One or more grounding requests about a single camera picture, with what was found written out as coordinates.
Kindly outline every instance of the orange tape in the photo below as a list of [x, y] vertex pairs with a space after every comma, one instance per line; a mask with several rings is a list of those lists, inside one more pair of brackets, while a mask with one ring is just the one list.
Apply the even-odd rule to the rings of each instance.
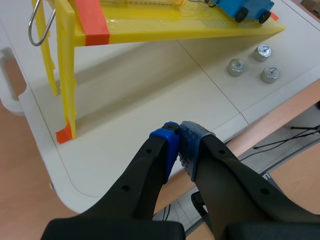
[[75, 0], [85, 33], [85, 45], [105, 45], [110, 33], [99, 0]]
[[68, 142], [69, 140], [71, 140], [72, 132], [71, 132], [70, 123], [68, 122], [65, 128], [60, 131], [57, 131], [55, 135], [56, 135], [56, 141], [59, 144], [64, 144], [65, 142]]
[[271, 16], [270, 16], [273, 20], [278, 21], [279, 17], [277, 15], [275, 15], [273, 12], [271, 12]]

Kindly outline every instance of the blue gripper pad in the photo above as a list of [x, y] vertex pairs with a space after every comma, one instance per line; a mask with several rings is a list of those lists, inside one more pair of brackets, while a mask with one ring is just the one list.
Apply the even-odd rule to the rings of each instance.
[[200, 141], [207, 135], [214, 135], [204, 127], [192, 121], [183, 121], [179, 126], [179, 157], [182, 166], [194, 182]]

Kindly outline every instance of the table handle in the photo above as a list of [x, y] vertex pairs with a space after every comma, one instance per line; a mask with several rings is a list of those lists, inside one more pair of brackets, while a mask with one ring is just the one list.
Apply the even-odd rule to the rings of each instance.
[[0, 50], [0, 100], [8, 111], [15, 115], [23, 116], [25, 113], [4, 67], [7, 60], [8, 56], [6, 56], [5, 49]]

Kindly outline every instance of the yellow ramp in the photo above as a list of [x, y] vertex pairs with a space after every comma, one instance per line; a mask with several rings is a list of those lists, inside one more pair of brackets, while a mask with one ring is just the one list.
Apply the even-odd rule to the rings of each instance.
[[[75, 43], [85, 45], [85, 34], [75, 8]], [[200, 2], [187, 1], [182, 7], [152, 4], [110, 4], [101, 0], [101, 7], [110, 32], [109, 44], [233, 37], [245, 35], [269, 35], [285, 29], [270, 18], [260, 24], [255, 20], [237, 23], [219, 7], [208, 7]]]

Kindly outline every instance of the metal hook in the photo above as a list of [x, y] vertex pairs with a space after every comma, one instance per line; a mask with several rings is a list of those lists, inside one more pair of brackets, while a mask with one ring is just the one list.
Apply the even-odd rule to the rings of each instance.
[[31, 14], [31, 17], [30, 17], [30, 20], [29, 20], [29, 26], [28, 26], [29, 40], [30, 40], [31, 44], [32, 44], [33, 46], [36, 46], [36, 47], [37, 47], [37, 46], [40, 46], [40, 45], [45, 41], [46, 36], [47, 36], [47, 34], [48, 34], [48, 32], [49, 32], [49, 29], [50, 29], [50, 27], [51, 27], [51, 24], [53, 23], [54, 18], [55, 18], [55, 16], [56, 16], [56, 9], [54, 8], [53, 11], [52, 11], [52, 14], [51, 14], [51, 16], [50, 16], [50, 19], [49, 19], [49, 21], [48, 21], [48, 23], [47, 23], [47, 25], [46, 25], [46, 27], [45, 27], [44, 33], [43, 33], [40, 41], [39, 41], [39, 42], [35, 42], [35, 41], [33, 40], [33, 38], [32, 38], [32, 25], [33, 25], [33, 23], [34, 23], [34, 20], [35, 20], [35, 17], [36, 17], [36, 14], [37, 14], [37, 11], [38, 11], [40, 2], [41, 2], [41, 0], [37, 0], [37, 1], [36, 1], [36, 4], [35, 4], [35, 6], [34, 6], [33, 12], [32, 12], [32, 14]]

